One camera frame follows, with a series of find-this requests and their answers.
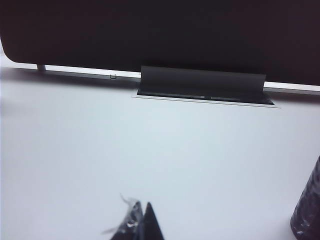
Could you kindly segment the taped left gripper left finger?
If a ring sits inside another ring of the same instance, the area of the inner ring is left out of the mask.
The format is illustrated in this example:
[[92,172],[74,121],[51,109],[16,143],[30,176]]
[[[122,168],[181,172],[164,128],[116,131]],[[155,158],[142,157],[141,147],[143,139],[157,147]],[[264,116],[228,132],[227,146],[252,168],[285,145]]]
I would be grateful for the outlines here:
[[101,235],[112,235],[110,240],[140,240],[143,237],[144,214],[141,202],[132,197],[124,197],[121,200],[127,205],[123,220],[116,227],[101,232]]

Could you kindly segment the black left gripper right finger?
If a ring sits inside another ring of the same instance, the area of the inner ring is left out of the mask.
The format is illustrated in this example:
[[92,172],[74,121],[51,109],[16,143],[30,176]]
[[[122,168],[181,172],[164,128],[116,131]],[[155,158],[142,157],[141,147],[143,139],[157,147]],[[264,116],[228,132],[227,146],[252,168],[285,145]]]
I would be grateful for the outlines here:
[[153,206],[147,203],[142,220],[137,227],[137,240],[164,240]]

